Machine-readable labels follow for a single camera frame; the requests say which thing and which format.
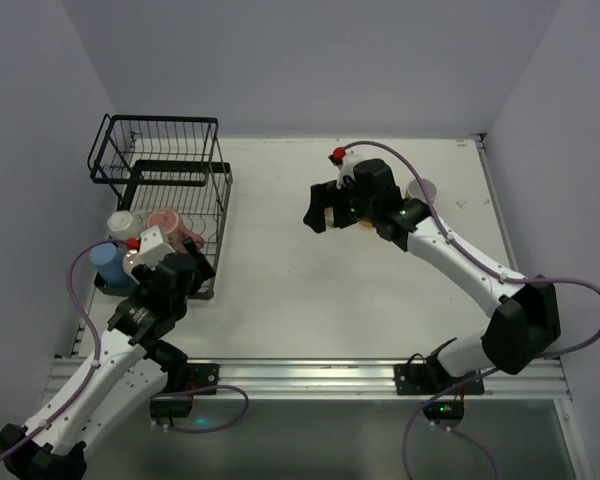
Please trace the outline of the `translucent pink plastic cup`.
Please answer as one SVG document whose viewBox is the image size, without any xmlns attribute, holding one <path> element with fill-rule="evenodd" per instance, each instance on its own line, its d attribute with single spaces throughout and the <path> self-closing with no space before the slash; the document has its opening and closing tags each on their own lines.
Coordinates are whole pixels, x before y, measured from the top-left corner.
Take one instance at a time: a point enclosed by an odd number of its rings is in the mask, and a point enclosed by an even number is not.
<svg viewBox="0 0 600 480">
<path fill-rule="evenodd" d="M 136 249 L 129 249 L 125 252 L 122 267 L 128 276 L 132 276 L 133 269 L 141 264 L 139 252 Z"/>
</svg>

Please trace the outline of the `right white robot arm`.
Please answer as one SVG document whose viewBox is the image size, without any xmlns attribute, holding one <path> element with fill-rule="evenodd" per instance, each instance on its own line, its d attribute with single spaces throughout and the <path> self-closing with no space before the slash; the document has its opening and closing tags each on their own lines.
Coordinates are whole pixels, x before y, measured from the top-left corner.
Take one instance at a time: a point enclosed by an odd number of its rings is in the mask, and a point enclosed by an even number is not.
<svg viewBox="0 0 600 480">
<path fill-rule="evenodd" d="M 552 283 L 527 283 L 456 236 L 425 202 L 401 194 L 383 160 L 348 155 L 338 168 L 337 179 L 312 185 L 305 225 L 322 233 L 369 222 L 381 238 L 444 274 L 488 317 L 484 331 L 450 339 L 408 368 L 412 382 L 437 393 L 484 368 L 515 375 L 559 338 Z"/>
</svg>

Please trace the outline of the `beige speckled ceramic cup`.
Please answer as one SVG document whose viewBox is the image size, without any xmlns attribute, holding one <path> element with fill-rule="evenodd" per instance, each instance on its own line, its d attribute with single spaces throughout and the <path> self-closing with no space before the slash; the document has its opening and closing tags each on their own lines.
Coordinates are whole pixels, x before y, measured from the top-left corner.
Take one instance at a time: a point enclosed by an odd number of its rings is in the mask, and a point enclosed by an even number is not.
<svg viewBox="0 0 600 480">
<path fill-rule="evenodd" d="M 324 210 L 325 217 L 325 225 L 327 228 L 335 227 L 334 213 L 332 208 L 327 208 Z"/>
</svg>

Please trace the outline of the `pink square mug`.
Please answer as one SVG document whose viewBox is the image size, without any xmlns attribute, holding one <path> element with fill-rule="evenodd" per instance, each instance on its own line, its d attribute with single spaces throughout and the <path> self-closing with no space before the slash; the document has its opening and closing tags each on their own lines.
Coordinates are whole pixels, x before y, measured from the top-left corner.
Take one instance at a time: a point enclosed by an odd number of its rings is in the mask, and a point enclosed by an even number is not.
<svg viewBox="0 0 600 480">
<path fill-rule="evenodd" d="M 421 182 L 418 182 L 417 180 L 411 180 L 405 189 L 406 195 L 411 198 L 419 199 L 423 202 L 425 202 L 426 199 L 434 202 L 437 197 L 437 193 L 438 190 L 436 185 L 426 178 L 423 178 Z"/>
</svg>

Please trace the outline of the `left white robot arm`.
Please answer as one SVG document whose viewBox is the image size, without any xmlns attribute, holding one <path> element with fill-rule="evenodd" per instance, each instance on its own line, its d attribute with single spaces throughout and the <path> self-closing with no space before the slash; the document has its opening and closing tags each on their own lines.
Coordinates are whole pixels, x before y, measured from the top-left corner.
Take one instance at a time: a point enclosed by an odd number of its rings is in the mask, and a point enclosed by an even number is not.
<svg viewBox="0 0 600 480">
<path fill-rule="evenodd" d="M 187 312 L 190 293 L 215 275 L 195 241 L 133 273 L 94 350 L 24 424 L 0 431 L 0 462 L 19 479 L 80 479 L 98 444 L 139 405 L 184 381 L 187 355 L 164 341 Z"/>
</svg>

